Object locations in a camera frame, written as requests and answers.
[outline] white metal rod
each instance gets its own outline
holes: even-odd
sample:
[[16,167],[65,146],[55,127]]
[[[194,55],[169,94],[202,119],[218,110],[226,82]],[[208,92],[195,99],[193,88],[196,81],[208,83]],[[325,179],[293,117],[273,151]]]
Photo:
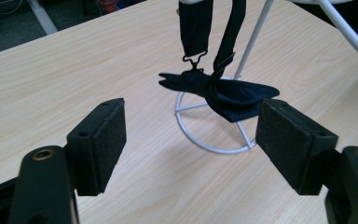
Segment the white metal rod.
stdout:
[[248,147],[253,147],[254,144],[252,144],[251,140],[248,137],[248,134],[246,134],[246,131],[242,128],[242,125],[239,122],[237,122],[237,127],[240,130],[240,133],[242,134],[242,137],[245,140],[246,145]]
[[196,105],[186,105],[186,106],[175,108],[175,112],[181,112],[181,111],[184,111],[184,110],[194,109],[194,108],[198,108],[198,107],[202,107],[202,106],[206,106],[206,105],[207,105],[206,102],[199,103],[199,104],[196,104]]
[[257,23],[255,24],[255,28],[252,32],[251,38],[249,39],[248,45],[246,46],[245,52],[242,55],[240,65],[238,66],[237,72],[235,73],[235,76],[233,78],[234,80],[238,80],[238,78],[240,78],[243,67],[245,66],[246,61],[251,54],[255,41],[257,40],[257,36],[260,33],[261,27],[263,26],[267,15],[269,14],[269,10],[271,9],[273,2],[274,0],[266,0],[266,3],[261,10],[260,16],[258,17]]
[[58,32],[57,27],[54,25],[53,21],[48,16],[48,13],[42,6],[40,6],[37,0],[28,0],[28,4],[30,5],[37,20],[39,21],[40,25],[42,26],[43,30],[47,35],[51,35]]
[[348,23],[337,12],[333,5],[328,0],[317,0],[319,6],[324,10],[324,13],[334,23],[337,29],[345,36],[350,44],[358,51],[358,34],[348,25]]

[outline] light wood grain surface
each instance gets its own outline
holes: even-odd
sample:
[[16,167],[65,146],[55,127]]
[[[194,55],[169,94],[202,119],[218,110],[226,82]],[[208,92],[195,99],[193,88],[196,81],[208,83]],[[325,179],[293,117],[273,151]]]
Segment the light wood grain surface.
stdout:
[[[215,1],[212,61],[231,3]],[[263,1],[249,0],[232,77]],[[21,158],[65,136],[100,102],[124,97],[128,142],[106,192],[79,197],[82,223],[326,223],[323,189],[300,197],[264,152],[223,156],[181,133],[177,92],[158,73],[183,63],[177,1],[149,0],[0,52],[0,183],[18,174]],[[288,102],[339,136],[337,150],[358,146],[358,53],[309,13],[275,1],[241,80],[274,86]],[[200,101],[186,95],[186,103]],[[236,127],[207,108],[184,113],[189,130],[216,147],[243,144]],[[243,122],[254,135],[256,120]]]

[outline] white wire stand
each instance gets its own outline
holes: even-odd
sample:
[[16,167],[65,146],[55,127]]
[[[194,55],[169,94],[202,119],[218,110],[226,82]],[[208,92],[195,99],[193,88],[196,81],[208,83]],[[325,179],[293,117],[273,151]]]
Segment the white wire stand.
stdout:
[[[329,19],[338,28],[338,30],[345,36],[345,38],[349,41],[349,43],[358,51],[358,34],[356,34],[353,31],[353,29],[348,25],[348,23],[342,18],[342,16],[332,6],[332,4],[349,2],[351,0],[288,0],[288,1],[320,5],[320,7],[323,9],[323,11],[326,13],[326,15],[329,17]],[[274,0],[266,0],[266,3],[264,4],[264,6],[261,10],[260,16],[259,16],[257,23],[255,25],[255,28],[252,32],[251,38],[249,39],[249,42],[246,46],[245,52],[242,55],[237,72],[235,73],[235,76],[232,79],[237,80],[238,78],[241,77],[241,72],[243,70],[243,67],[245,66],[246,61],[249,58],[249,55],[252,51],[255,41],[257,40],[258,34],[260,33],[261,28],[264,24],[264,21],[266,20],[266,17],[269,14],[269,10],[271,9],[273,2],[274,2]],[[253,139],[253,140],[249,139],[248,134],[243,129],[240,122],[236,122],[236,125],[239,129],[239,132],[241,133],[241,136],[244,139],[244,142],[245,142],[245,145],[243,147],[234,148],[234,149],[222,149],[222,148],[212,147],[210,145],[207,145],[207,144],[201,142],[197,137],[195,137],[192,133],[190,133],[188,131],[187,127],[185,126],[185,124],[183,122],[181,112],[206,106],[207,103],[204,102],[204,103],[194,104],[194,105],[182,105],[182,99],[183,99],[184,95],[185,95],[184,92],[180,92],[176,99],[175,115],[176,115],[176,119],[178,121],[178,124],[179,124],[182,132],[185,134],[185,136],[192,143],[194,143],[198,147],[201,147],[207,151],[218,153],[218,154],[228,154],[228,155],[242,153],[242,152],[252,149],[253,147],[256,146],[255,139]]]
[[[237,69],[236,75],[233,78],[235,80],[240,77],[241,71],[242,71],[243,67],[245,66],[245,63],[250,55],[252,47],[255,44],[258,34],[260,33],[261,27],[262,27],[267,15],[269,14],[269,9],[271,8],[272,2],[273,2],[273,0],[267,0],[266,4],[263,6],[260,17],[257,20],[255,29],[252,32],[251,38],[248,42],[248,45],[246,46],[246,50],[242,55],[241,62]],[[203,107],[203,106],[207,106],[208,104],[206,102],[204,102],[204,103],[194,104],[194,105],[182,105],[182,99],[183,99],[184,95],[185,95],[184,92],[180,92],[176,99],[175,115],[176,115],[176,119],[178,121],[179,127],[181,128],[182,132],[185,134],[185,136],[192,143],[194,143],[198,147],[201,147],[207,151],[218,153],[218,154],[226,154],[226,155],[242,153],[242,152],[252,149],[256,146],[255,139],[251,140],[249,138],[248,134],[246,133],[246,131],[244,130],[244,128],[242,127],[242,124],[240,122],[236,122],[236,125],[237,125],[238,130],[244,140],[244,146],[239,147],[239,148],[223,149],[223,148],[213,147],[213,146],[210,146],[210,145],[207,145],[207,144],[201,142],[196,136],[194,136],[192,133],[190,133],[188,131],[187,127],[185,126],[185,124],[183,122],[181,112],[199,108],[199,107]]]

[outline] black nylon strap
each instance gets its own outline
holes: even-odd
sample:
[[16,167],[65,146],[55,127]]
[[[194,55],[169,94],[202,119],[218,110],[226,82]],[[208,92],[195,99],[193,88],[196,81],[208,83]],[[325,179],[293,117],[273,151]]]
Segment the black nylon strap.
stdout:
[[227,65],[234,58],[234,46],[240,32],[246,14],[246,0],[232,0],[231,13],[229,15],[225,34],[220,43],[219,50],[213,61],[213,74],[215,78],[220,78]]
[[213,0],[191,5],[179,2],[180,34],[186,57],[208,50],[212,15]]
[[[234,57],[234,46],[246,13],[246,0],[232,0],[227,27],[213,61],[213,79],[220,78]],[[213,16],[213,0],[186,5],[179,2],[181,39],[185,56],[207,51]]]

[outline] circular wire base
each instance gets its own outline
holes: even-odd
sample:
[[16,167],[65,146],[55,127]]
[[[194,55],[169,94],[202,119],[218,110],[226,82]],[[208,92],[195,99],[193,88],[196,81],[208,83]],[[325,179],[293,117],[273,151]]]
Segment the circular wire base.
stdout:
[[226,154],[226,155],[238,154],[238,153],[244,152],[246,150],[252,149],[256,146],[255,139],[254,140],[249,139],[248,135],[246,134],[246,131],[243,129],[242,125],[239,122],[236,122],[236,124],[237,124],[237,127],[241,133],[241,136],[243,137],[243,139],[245,141],[245,146],[239,147],[239,148],[233,148],[233,149],[223,149],[223,148],[212,147],[210,145],[207,145],[207,144],[201,142],[196,136],[194,136],[193,134],[191,134],[188,131],[188,129],[186,128],[186,126],[182,120],[181,112],[185,111],[185,110],[191,110],[194,108],[206,106],[208,104],[205,102],[205,103],[200,103],[200,104],[195,104],[195,105],[181,106],[182,99],[183,99],[184,95],[185,95],[185,93],[181,91],[176,99],[175,116],[176,116],[176,119],[178,121],[179,127],[181,128],[182,132],[185,134],[185,136],[192,143],[194,143],[198,147],[201,147],[207,151],[218,153],[218,154]]

